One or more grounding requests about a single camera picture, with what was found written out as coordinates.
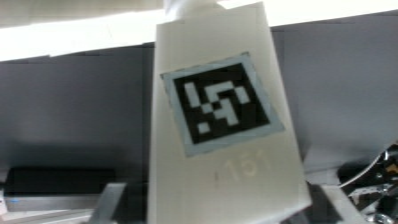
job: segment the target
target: white panel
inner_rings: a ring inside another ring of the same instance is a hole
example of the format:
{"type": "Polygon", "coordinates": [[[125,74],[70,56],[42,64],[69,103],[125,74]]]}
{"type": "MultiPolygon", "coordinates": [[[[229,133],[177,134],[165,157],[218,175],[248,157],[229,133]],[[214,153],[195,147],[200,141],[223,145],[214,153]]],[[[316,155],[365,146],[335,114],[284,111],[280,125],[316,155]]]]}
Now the white panel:
{"type": "Polygon", "coordinates": [[[149,223],[278,222],[309,196],[261,4],[157,26],[152,100],[149,223]],[[159,74],[243,52],[285,130],[186,157],[159,74]]]}

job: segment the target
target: black object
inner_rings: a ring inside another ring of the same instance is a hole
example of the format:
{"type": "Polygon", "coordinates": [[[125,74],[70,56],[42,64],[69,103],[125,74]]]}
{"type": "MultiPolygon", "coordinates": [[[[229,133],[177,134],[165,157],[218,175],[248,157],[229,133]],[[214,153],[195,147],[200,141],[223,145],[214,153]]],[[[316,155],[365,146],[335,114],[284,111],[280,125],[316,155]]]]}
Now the black object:
{"type": "Polygon", "coordinates": [[[94,208],[113,170],[15,168],[3,188],[8,211],[94,208]]]}
{"type": "Polygon", "coordinates": [[[387,217],[390,217],[394,220],[398,219],[398,198],[385,196],[380,199],[378,205],[376,205],[376,212],[387,217]]]}
{"type": "Polygon", "coordinates": [[[243,64],[234,64],[223,68],[177,78],[173,80],[173,84],[193,144],[198,144],[269,124],[243,64]],[[205,94],[205,88],[225,82],[230,82],[232,88],[220,90],[216,93],[218,101],[211,102],[205,94]],[[191,107],[189,105],[188,93],[184,91],[184,84],[188,83],[193,84],[200,104],[209,108],[207,112],[202,111],[200,106],[191,107]],[[241,103],[237,99],[237,88],[246,94],[248,102],[245,103],[241,103]],[[216,119],[214,117],[214,110],[220,108],[220,101],[223,99],[230,102],[230,107],[236,114],[237,124],[234,125],[227,124],[225,119],[216,119]],[[198,123],[207,124],[209,130],[205,133],[200,133],[197,130],[198,123]]]}

